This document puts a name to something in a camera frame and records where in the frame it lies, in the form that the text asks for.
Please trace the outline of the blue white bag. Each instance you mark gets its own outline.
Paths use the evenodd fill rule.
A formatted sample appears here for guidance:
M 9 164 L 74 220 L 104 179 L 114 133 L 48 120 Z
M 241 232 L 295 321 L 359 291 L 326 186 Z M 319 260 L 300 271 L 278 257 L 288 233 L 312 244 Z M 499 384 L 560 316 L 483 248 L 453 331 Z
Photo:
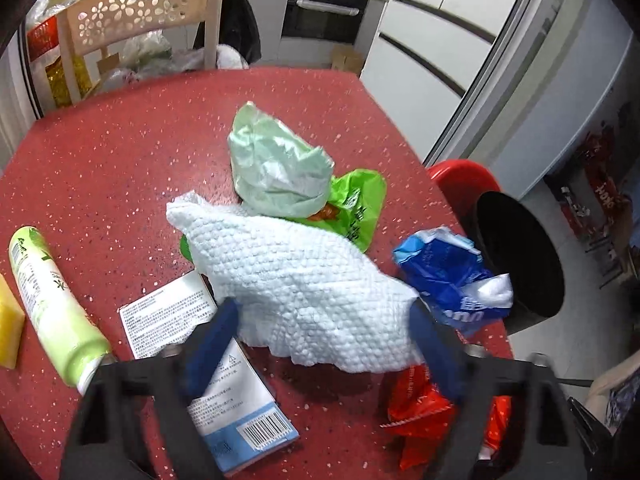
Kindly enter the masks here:
M 488 270 L 472 240 L 446 226 L 411 234 L 393 258 L 436 321 L 465 337 L 511 311 L 510 276 Z

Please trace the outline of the bright green plastic bag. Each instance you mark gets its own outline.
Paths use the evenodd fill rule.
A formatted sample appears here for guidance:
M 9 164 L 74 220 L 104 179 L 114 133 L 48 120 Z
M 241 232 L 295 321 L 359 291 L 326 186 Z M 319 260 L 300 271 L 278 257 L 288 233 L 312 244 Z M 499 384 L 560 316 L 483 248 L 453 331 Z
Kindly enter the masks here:
M 166 218 L 200 268 L 341 269 L 370 264 L 364 253 L 385 199 L 382 174 L 356 169 L 332 177 L 328 201 L 306 219 L 264 216 L 242 198 L 239 205 L 214 205 L 196 193 L 170 202 Z

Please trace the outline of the black jacket on chair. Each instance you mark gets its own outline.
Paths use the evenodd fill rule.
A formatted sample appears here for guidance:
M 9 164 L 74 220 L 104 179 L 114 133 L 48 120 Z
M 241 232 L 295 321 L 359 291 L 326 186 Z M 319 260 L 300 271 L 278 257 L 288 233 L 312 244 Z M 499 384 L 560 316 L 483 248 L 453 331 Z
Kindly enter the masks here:
M 262 44 L 248 0 L 221 0 L 214 30 L 217 44 L 207 44 L 206 24 L 198 24 L 193 47 L 203 55 L 204 68 L 247 68 L 262 57 Z

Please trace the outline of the yellow sponge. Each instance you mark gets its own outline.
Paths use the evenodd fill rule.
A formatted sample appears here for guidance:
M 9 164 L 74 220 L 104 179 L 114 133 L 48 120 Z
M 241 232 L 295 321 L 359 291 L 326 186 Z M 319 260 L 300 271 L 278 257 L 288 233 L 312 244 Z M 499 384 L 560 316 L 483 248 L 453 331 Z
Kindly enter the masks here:
M 14 370 L 25 323 L 25 312 L 0 275 L 0 365 Z

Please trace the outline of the small cardboard box on floor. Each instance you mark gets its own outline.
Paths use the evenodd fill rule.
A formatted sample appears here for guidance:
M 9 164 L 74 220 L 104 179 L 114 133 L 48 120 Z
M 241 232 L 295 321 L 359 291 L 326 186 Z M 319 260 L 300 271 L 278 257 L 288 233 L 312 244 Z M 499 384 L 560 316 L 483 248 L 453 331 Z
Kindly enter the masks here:
M 364 57 L 349 44 L 338 44 L 331 53 L 331 68 L 359 76 L 363 69 Z

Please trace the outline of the red stool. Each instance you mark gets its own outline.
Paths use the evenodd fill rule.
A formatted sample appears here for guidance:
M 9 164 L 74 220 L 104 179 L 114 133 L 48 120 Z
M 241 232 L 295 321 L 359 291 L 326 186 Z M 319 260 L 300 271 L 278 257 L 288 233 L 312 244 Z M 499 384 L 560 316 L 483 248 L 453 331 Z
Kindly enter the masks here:
M 475 204 L 486 192 L 500 192 L 495 177 L 469 159 L 449 159 L 428 167 L 427 173 L 445 196 L 466 234 L 472 231 Z

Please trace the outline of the black trash bin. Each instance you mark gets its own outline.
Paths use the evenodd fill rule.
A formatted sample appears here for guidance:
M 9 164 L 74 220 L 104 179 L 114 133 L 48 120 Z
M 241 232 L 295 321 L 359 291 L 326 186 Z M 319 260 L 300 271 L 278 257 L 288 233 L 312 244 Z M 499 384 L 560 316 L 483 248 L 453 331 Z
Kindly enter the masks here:
M 508 334 L 560 312 L 565 299 L 561 260 L 547 231 L 523 204 L 501 192 L 483 193 L 472 214 L 472 240 L 491 270 L 510 278 L 513 304 L 503 319 Z

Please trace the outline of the white refrigerator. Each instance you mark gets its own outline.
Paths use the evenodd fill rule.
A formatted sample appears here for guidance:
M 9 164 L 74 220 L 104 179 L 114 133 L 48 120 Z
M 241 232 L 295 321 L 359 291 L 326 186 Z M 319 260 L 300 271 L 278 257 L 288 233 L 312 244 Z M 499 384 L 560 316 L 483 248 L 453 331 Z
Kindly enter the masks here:
M 515 3 L 386 3 L 360 80 L 419 159 L 444 134 Z

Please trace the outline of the light green lotion bottle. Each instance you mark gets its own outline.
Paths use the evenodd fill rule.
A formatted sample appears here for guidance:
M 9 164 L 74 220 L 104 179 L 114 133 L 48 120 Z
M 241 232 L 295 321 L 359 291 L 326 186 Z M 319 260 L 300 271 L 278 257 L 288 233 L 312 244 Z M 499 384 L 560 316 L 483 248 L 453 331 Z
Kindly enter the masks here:
M 111 344 L 91 322 L 33 226 L 14 232 L 8 253 L 29 321 L 65 385 L 84 394 Z

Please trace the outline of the pale green crumpled bag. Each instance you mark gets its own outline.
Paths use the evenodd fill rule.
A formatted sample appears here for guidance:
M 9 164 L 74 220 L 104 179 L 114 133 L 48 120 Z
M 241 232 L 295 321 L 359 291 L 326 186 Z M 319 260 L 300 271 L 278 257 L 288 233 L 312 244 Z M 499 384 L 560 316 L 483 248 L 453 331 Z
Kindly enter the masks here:
M 235 192 L 258 214 L 306 219 L 328 201 L 333 159 L 253 102 L 236 112 L 228 148 Z

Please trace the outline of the beige flower-cutout chair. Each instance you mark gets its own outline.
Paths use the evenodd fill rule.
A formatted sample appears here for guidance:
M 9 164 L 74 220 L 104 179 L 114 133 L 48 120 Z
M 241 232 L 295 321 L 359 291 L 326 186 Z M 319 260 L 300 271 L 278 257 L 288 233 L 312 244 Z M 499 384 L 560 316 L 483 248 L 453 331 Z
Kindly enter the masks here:
M 205 25 L 204 67 L 217 63 L 222 0 L 79 0 L 55 15 L 70 100 L 81 101 L 73 60 L 153 30 Z

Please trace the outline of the red plastic basket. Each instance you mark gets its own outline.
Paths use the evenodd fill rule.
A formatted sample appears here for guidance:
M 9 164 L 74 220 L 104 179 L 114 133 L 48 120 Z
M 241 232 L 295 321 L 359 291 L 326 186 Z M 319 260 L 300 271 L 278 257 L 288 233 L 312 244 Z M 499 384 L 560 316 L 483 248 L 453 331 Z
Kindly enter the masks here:
M 53 15 L 27 33 L 29 62 L 35 62 L 60 44 L 58 40 L 58 20 Z

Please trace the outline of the red crumpled wrapper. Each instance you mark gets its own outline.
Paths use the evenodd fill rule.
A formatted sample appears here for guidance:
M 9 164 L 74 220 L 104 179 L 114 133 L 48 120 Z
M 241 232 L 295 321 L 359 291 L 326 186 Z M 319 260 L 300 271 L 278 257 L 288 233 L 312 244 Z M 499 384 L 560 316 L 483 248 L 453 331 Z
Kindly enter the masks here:
M 405 439 L 399 467 L 407 470 L 428 465 L 452 429 L 459 409 L 431 380 L 425 365 L 410 366 L 393 374 L 386 401 L 387 422 L 382 428 Z

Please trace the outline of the white blue carton box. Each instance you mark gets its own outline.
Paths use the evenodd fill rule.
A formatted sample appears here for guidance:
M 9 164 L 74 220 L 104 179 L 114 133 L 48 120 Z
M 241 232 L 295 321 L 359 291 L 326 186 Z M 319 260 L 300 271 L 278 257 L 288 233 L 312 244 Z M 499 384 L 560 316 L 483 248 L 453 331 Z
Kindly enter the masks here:
M 136 359 L 182 344 L 217 310 L 206 281 L 192 271 L 119 309 Z M 227 476 L 299 438 L 241 346 L 230 341 L 206 393 L 189 408 L 217 466 Z

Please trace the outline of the black built-in oven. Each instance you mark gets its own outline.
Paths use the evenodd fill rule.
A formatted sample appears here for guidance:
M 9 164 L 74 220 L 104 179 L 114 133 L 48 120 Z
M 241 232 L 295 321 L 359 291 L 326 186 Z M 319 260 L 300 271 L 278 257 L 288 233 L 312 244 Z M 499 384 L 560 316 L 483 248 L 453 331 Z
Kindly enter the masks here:
M 354 44 L 368 0 L 288 0 L 281 36 Z

